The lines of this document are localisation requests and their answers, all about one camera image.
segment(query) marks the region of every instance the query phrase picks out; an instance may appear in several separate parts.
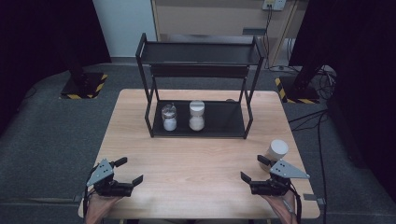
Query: black curtain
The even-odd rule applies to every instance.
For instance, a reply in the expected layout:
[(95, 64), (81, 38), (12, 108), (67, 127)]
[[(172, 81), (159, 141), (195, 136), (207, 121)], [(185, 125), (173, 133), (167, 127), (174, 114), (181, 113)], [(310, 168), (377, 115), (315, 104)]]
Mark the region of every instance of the black curtain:
[(395, 7), (394, 1), (310, 1), (290, 65), (305, 66), (314, 54), (335, 70), (328, 106), (346, 150), (360, 153), (396, 202)]
[(110, 57), (92, 0), (0, 0), (0, 133), (37, 81), (96, 63)]

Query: yellow and black hazard tape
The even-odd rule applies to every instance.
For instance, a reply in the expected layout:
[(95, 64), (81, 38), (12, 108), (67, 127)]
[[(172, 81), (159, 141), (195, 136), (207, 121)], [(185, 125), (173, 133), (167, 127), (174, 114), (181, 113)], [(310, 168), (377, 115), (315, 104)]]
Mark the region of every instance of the yellow and black hazard tape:
[(277, 86), (277, 90), (279, 91), (280, 99), (282, 100), (283, 103), (292, 103), (292, 104), (319, 104), (320, 103), (320, 101), (317, 99), (291, 99), (291, 98), (288, 98), (279, 78), (275, 79), (275, 83)]
[(98, 86), (96, 87), (96, 91), (94, 94), (61, 94), (61, 99), (94, 99), (96, 96), (99, 95), (100, 90), (103, 88), (103, 85), (105, 84), (107, 75), (103, 74), (102, 79), (98, 83)]

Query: shelf rack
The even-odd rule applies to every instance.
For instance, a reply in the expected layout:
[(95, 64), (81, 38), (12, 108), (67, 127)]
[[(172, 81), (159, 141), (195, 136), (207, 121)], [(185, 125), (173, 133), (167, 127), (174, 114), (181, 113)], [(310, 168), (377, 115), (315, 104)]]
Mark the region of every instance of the shelf rack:
[[(248, 137), (253, 121), (250, 101), (257, 84), (264, 60), (262, 42), (253, 36), (250, 43), (214, 42), (156, 42), (148, 41), (142, 34), (136, 50), (136, 61), (148, 99), (145, 120), (151, 137)], [(149, 65), (152, 77), (151, 88), (146, 81), (143, 65)], [(249, 68), (256, 65), (256, 72), (250, 91), (246, 81)], [(157, 89), (157, 77), (222, 77), (242, 79), (242, 89), (238, 101), (205, 101), (205, 127), (193, 131), (189, 127), (190, 101), (161, 100)], [(157, 106), (154, 121), (149, 121), (149, 111), (153, 95)], [(247, 126), (242, 115), (242, 97), (245, 94), (249, 120)], [(174, 104), (177, 108), (177, 128), (168, 132), (163, 128), (161, 109), (164, 105)]]

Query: glass jar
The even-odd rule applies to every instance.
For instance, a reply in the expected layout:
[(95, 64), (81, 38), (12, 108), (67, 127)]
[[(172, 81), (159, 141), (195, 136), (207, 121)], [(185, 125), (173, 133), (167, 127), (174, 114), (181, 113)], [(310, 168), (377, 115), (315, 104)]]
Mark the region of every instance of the glass jar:
[[(279, 161), (286, 155), (286, 153), (288, 153), (288, 151), (289, 151), (288, 144), (282, 140), (276, 139), (271, 142), (271, 145), (264, 153), (264, 157), (270, 161)], [(262, 162), (260, 162), (260, 166), (264, 171), (268, 173), (271, 170), (271, 165), (265, 165)]]
[(174, 105), (165, 105), (162, 109), (163, 128), (173, 131), (177, 126), (177, 111)]
[(205, 104), (202, 101), (190, 102), (190, 128), (201, 131), (205, 127)]

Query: white lid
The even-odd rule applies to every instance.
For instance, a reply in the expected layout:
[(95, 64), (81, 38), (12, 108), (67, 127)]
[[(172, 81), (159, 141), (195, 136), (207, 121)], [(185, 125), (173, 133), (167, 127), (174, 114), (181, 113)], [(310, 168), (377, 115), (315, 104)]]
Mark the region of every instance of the white lid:
[(202, 116), (205, 111), (205, 104), (202, 101), (190, 102), (190, 113), (193, 116)]
[(282, 159), (286, 153), (288, 153), (289, 147), (284, 141), (276, 139), (271, 142), (271, 146), (268, 148), (270, 155), (277, 160)]

